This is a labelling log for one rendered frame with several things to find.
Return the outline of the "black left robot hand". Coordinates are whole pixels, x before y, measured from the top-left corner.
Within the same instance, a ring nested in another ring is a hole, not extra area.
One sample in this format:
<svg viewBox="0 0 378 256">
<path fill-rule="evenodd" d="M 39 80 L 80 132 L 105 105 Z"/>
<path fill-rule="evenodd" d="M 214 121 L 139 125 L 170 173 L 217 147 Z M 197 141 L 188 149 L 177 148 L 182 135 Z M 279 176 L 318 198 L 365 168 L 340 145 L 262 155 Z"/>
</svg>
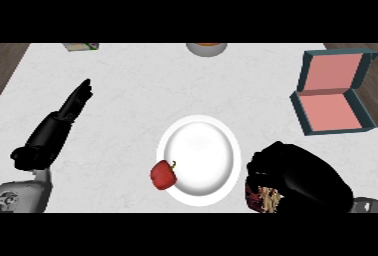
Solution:
<svg viewBox="0 0 378 256">
<path fill-rule="evenodd" d="M 73 91 L 61 109 L 53 111 L 39 124 L 25 145 L 11 154 L 15 168 L 22 171 L 46 169 L 61 153 L 76 119 L 93 96 L 90 80 L 86 79 Z"/>
</svg>

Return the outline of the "red bell pepper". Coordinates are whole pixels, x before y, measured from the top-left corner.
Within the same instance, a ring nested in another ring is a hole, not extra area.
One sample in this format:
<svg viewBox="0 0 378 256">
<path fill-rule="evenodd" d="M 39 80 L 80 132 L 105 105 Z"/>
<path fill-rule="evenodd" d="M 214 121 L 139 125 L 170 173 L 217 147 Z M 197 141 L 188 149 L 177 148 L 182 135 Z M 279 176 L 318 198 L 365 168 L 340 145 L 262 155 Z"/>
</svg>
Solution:
<svg viewBox="0 0 378 256">
<path fill-rule="evenodd" d="M 176 184 L 175 167 L 176 164 L 169 164 L 166 160 L 161 160 L 151 170 L 151 180 L 158 190 L 166 190 Z"/>
</svg>

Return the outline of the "brown cupcake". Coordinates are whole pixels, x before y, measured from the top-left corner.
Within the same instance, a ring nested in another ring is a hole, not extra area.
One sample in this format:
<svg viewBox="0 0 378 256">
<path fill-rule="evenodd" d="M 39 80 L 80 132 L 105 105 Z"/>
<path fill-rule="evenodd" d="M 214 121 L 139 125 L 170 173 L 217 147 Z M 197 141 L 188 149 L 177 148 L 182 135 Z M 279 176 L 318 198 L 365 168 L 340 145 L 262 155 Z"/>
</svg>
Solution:
<svg viewBox="0 0 378 256">
<path fill-rule="evenodd" d="M 251 210 L 259 213 L 276 213 L 284 196 L 272 183 L 245 181 L 245 201 Z"/>
</svg>

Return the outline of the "teal box with pink inside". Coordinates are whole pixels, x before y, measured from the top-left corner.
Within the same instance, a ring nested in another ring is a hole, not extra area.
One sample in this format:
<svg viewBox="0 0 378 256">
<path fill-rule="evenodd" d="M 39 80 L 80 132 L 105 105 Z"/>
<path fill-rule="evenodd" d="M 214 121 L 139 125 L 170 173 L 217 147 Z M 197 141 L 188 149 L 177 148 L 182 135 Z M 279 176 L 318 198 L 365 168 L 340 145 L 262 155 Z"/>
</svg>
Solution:
<svg viewBox="0 0 378 256">
<path fill-rule="evenodd" d="M 365 132 L 378 127 L 356 93 L 377 57 L 378 51 L 369 48 L 304 52 L 290 98 L 306 136 Z"/>
</svg>

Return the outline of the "small pale green carton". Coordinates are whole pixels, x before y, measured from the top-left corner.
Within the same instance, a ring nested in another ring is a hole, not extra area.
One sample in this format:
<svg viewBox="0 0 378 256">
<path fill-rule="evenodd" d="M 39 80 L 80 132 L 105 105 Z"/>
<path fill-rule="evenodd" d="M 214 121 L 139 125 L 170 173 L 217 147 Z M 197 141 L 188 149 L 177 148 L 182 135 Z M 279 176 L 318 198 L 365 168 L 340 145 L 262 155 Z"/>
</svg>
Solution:
<svg viewBox="0 0 378 256">
<path fill-rule="evenodd" d="M 68 51 L 89 51 L 99 49 L 99 43 L 62 43 Z"/>
</svg>

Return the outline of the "white oval plate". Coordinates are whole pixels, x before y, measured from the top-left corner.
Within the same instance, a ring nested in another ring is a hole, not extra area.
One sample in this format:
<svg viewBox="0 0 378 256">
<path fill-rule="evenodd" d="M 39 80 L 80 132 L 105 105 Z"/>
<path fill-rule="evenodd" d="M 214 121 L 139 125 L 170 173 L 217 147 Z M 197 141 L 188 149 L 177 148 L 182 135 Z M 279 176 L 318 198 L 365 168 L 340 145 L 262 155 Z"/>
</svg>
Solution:
<svg viewBox="0 0 378 256">
<path fill-rule="evenodd" d="M 204 207 L 220 202 L 237 185 L 241 148 L 226 124 L 207 115 L 191 115 L 167 128 L 157 160 L 176 163 L 176 184 L 167 189 L 183 204 Z"/>
</svg>

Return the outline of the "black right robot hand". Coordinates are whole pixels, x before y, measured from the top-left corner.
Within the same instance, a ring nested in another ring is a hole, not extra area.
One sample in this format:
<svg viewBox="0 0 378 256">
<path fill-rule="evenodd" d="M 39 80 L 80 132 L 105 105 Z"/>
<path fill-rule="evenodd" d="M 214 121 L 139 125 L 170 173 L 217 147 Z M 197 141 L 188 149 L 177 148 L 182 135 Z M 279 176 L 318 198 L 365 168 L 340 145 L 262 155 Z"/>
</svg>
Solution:
<svg viewBox="0 0 378 256">
<path fill-rule="evenodd" d="M 347 213 L 353 191 L 331 165 L 294 144 L 276 141 L 256 152 L 247 179 L 272 183 L 284 196 L 278 213 Z"/>
</svg>

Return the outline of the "grey bowl with orange content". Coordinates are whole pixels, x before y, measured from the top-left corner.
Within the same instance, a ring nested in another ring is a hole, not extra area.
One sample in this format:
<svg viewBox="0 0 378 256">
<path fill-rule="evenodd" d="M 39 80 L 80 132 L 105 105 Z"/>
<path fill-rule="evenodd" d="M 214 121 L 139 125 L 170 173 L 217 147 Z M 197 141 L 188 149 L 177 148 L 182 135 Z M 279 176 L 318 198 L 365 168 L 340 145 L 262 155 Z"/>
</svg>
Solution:
<svg viewBox="0 0 378 256">
<path fill-rule="evenodd" d="M 214 57 L 225 52 L 228 44 L 226 43 L 217 43 L 217 44 L 188 43 L 186 47 L 197 56 Z"/>
</svg>

